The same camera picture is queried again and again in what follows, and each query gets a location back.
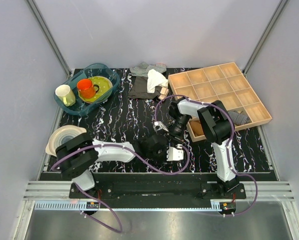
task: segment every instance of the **white mug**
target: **white mug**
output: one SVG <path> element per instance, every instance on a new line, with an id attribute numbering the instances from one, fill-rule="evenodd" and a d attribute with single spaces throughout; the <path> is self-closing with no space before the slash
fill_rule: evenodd
<path id="1" fill-rule="evenodd" d="M 75 103 L 75 95 L 69 85 L 60 85 L 56 88 L 55 94 L 66 107 L 72 106 Z"/>

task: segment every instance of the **wooden tray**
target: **wooden tray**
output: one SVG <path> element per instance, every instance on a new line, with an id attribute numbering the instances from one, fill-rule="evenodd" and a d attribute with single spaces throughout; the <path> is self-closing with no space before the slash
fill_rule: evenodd
<path id="1" fill-rule="evenodd" d="M 228 111 L 249 116 L 251 122 L 235 126 L 235 131 L 267 124 L 272 120 L 235 62 L 172 74 L 168 76 L 168 81 L 174 94 L 206 103 L 221 100 Z M 193 133 L 190 122 L 187 129 L 192 141 L 206 139 L 204 135 Z"/>

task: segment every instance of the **mug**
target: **mug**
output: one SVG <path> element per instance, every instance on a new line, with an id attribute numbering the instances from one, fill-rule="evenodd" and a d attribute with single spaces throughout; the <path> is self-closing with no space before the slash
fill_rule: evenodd
<path id="1" fill-rule="evenodd" d="M 75 95 L 69 85 L 60 85 L 56 88 L 55 94 L 66 107 L 72 106 L 75 103 Z"/>
<path id="2" fill-rule="evenodd" d="M 100 87 L 97 84 L 93 84 L 90 79 L 82 79 L 77 85 L 77 90 L 84 99 L 90 99 L 95 96 L 95 94 L 100 90 Z"/>

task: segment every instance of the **white wall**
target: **white wall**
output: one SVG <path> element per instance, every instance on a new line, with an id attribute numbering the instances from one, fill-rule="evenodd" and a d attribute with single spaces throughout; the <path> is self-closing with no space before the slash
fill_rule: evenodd
<path id="1" fill-rule="evenodd" d="M 299 0 L 289 1 L 247 77 L 273 117 L 265 131 L 299 209 Z"/>
<path id="2" fill-rule="evenodd" d="M 0 0 L 0 240 L 38 174 L 66 76 L 24 0 Z"/>
<path id="3" fill-rule="evenodd" d="M 244 68 L 279 0 L 35 0 L 70 68 Z"/>

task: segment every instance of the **black marble table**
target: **black marble table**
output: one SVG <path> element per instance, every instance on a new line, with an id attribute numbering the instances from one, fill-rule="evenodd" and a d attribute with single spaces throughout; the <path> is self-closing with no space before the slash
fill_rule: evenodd
<path id="1" fill-rule="evenodd" d="M 192 70 L 193 68 L 168 68 L 165 76 L 169 74 Z M 135 77 L 129 69 L 113 69 L 120 76 L 118 90 L 103 103 L 98 109 L 87 116 L 73 116 L 63 112 L 59 126 L 75 125 L 86 128 L 87 132 L 95 139 L 106 142 L 126 142 L 149 136 L 154 133 L 154 112 L 158 99 L 134 100 L 128 98 L 128 93 L 133 86 Z M 166 125 L 172 122 L 168 115 L 171 100 L 167 99 L 158 111 L 158 120 Z M 215 154 L 211 143 L 208 141 L 192 142 L 188 131 L 184 133 L 185 145 L 190 151 L 190 164 L 184 173 L 210 173 L 217 169 Z M 233 158 L 235 168 L 239 172 L 270 172 L 268 160 L 263 148 L 262 140 L 257 127 L 241 130 L 235 133 L 233 139 Z M 48 171 L 56 159 L 49 160 Z M 173 162 L 172 164 L 156 165 L 160 170 L 177 171 L 185 164 Z M 128 163 L 119 161 L 94 163 L 90 167 L 94 173 L 146 173 L 152 172 L 140 160 Z"/>

